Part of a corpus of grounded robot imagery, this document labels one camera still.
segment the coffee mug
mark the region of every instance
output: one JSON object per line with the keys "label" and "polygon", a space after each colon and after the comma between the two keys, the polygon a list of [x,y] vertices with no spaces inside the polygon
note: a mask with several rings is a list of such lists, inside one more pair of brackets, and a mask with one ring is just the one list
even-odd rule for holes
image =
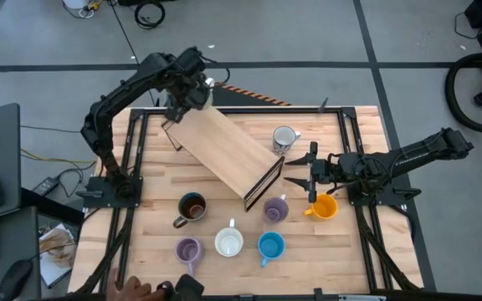
{"label": "coffee mug", "polygon": [[281,197],[271,197],[264,204],[265,219],[269,222],[282,222],[290,212],[285,195]]}
{"label": "coffee mug", "polygon": [[265,268],[269,260],[278,259],[284,254],[285,240],[277,232],[266,232],[258,240],[258,250],[264,257],[261,267]]}
{"label": "coffee mug", "polygon": [[196,238],[185,237],[177,243],[175,254],[180,263],[189,267],[189,275],[194,276],[196,266],[204,257],[204,247]]}
{"label": "coffee mug", "polygon": [[243,235],[235,228],[234,219],[230,219],[230,227],[225,227],[215,237],[217,252],[225,257],[235,256],[243,246]]}
{"label": "coffee mug", "polygon": [[289,151],[293,142],[300,138],[300,132],[294,131],[289,126],[279,126],[273,133],[273,147],[274,151],[284,154]]}
{"label": "coffee mug", "polygon": [[191,192],[182,197],[177,204],[180,216],[172,223],[178,229],[185,226],[188,222],[199,220],[206,213],[208,205],[206,199],[196,192]]}
{"label": "coffee mug", "polygon": [[333,218],[338,213],[338,202],[336,199],[327,194],[320,194],[315,199],[315,203],[311,204],[310,209],[304,214],[311,216],[316,221],[325,221]]}

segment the computer mouse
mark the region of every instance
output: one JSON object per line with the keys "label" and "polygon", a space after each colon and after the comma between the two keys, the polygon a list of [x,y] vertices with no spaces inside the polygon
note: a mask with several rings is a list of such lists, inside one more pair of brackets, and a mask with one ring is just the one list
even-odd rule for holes
{"label": "computer mouse", "polygon": [[8,269],[1,279],[0,300],[12,301],[22,292],[31,271],[33,263],[30,260],[18,260]]}

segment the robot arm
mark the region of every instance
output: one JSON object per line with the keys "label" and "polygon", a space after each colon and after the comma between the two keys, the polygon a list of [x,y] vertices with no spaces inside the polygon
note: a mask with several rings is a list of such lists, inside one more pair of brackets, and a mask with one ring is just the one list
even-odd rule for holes
{"label": "robot arm", "polygon": [[101,159],[107,170],[107,179],[120,198],[133,193],[131,179],[116,162],[113,155],[113,118],[149,89],[167,90],[170,106],[166,118],[179,123],[190,109],[202,110],[209,104],[212,82],[202,73],[204,62],[197,48],[188,48],[179,57],[171,54],[150,54],[137,72],[107,96],[90,107],[81,135],[90,149]]}
{"label": "robot arm", "polygon": [[327,194],[349,186],[360,184],[361,192],[368,196],[381,193],[384,186],[392,179],[413,171],[435,160],[464,159],[474,146],[467,142],[459,131],[441,129],[437,134],[431,135],[411,145],[388,153],[360,154],[351,152],[346,154],[329,154],[328,158],[316,159],[317,143],[310,143],[310,152],[298,160],[285,163],[286,165],[310,164],[310,179],[301,180],[286,177],[302,186],[308,191],[309,202],[315,202],[315,184],[330,184],[334,187]]}

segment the wooden table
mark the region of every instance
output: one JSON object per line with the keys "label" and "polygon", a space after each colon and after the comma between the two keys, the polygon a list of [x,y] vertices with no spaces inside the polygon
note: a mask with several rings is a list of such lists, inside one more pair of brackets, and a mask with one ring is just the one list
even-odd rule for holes
{"label": "wooden table", "polygon": [[[129,110],[124,110],[113,122],[115,155],[119,159],[124,148],[129,113]],[[377,107],[356,107],[356,113],[365,152],[387,151]],[[321,158],[326,158],[330,152],[343,152],[334,115],[257,114],[228,117],[269,149],[272,149],[271,136],[275,127],[289,125],[299,130],[302,137],[286,155],[286,161],[302,157],[309,150],[310,141],[319,142],[318,156]],[[282,179],[283,176],[306,178],[308,166],[285,166],[282,177],[245,213],[243,200],[211,171],[185,150],[174,151],[160,127],[161,122],[160,115],[149,117],[141,166],[141,175],[144,176],[142,201],[135,214],[127,276],[136,275],[152,287],[165,280],[175,283],[187,272],[187,268],[176,260],[173,248],[181,237],[194,236],[203,242],[206,251],[195,277],[205,286],[206,295],[312,294],[314,288],[322,288],[324,293],[369,291],[354,208],[348,203],[346,190],[334,194],[339,204],[336,217],[328,222],[313,222],[302,215],[309,207],[307,193]],[[346,126],[350,141],[354,141],[350,123],[346,122]],[[317,189],[326,191],[322,185]],[[207,198],[207,215],[200,222],[175,229],[172,221],[178,216],[177,202],[190,191],[199,192]],[[264,200],[282,193],[287,196],[290,214],[284,222],[269,225],[262,218]],[[388,253],[413,283],[422,286],[406,218],[387,207],[379,207],[378,215]],[[238,256],[224,258],[215,250],[213,239],[220,229],[228,226],[228,220],[232,217],[244,235],[244,247]],[[110,218],[111,209],[102,209],[83,226],[69,291],[80,287],[103,257]],[[281,233],[286,241],[286,250],[280,260],[261,268],[256,243],[265,231]],[[377,257],[374,252],[372,256],[374,259]],[[373,260],[373,263],[377,283],[381,287],[378,260]]]}

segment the concrete floor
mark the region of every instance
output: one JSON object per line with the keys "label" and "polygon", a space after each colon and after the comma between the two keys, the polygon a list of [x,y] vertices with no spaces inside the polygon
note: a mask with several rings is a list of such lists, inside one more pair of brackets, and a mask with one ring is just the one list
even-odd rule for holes
{"label": "concrete floor", "polygon": [[[223,62],[351,62],[346,68],[328,64],[325,68],[232,69],[230,84],[295,105],[318,105],[325,97],[329,105],[389,105],[391,115],[382,110],[387,131],[397,133],[401,145],[423,139],[440,127],[461,130],[475,145],[466,160],[435,162],[411,172],[410,180],[423,190],[416,203],[438,291],[482,293],[482,134],[455,123],[449,114],[443,95],[447,69],[431,69],[435,67],[431,64],[419,69],[377,67],[377,62],[451,62],[479,52],[476,41],[453,32],[454,15],[469,3],[179,0],[164,4],[165,22],[151,31],[136,26],[129,8],[115,9],[139,60],[151,52],[179,54],[196,45],[209,58]],[[78,130],[90,104],[132,75],[133,71],[118,67],[111,71],[26,71],[38,65],[135,63],[109,6],[102,5],[86,20],[70,17],[57,0],[0,0],[0,6],[0,66],[24,67],[22,72],[0,72],[0,105],[19,103],[24,125]],[[364,29],[358,22],[361,13]],[[143,14],[154,12],[150,9]],[[473,33],[464,19],[459,28]],[[372,48],[364,45],[367,34]],[[224,76],[220,69],[209,74],[218,79]],[[459,75],[457,95],[463,109],[479,121],[482,109],[470,100],[481,90],[479,70]],[[151,105],[150,96],[143,95],[135,105]],[[94,159],[76,134],[23,129],[22,147],[43,156]],[[27,188],[68,168],[26,160],[22,166]],[[65,179],[68,186],[75,181],[71,176]],[[52,198],[69,201],[59,190]],[[66,283],[44,294],[62,294]]]}

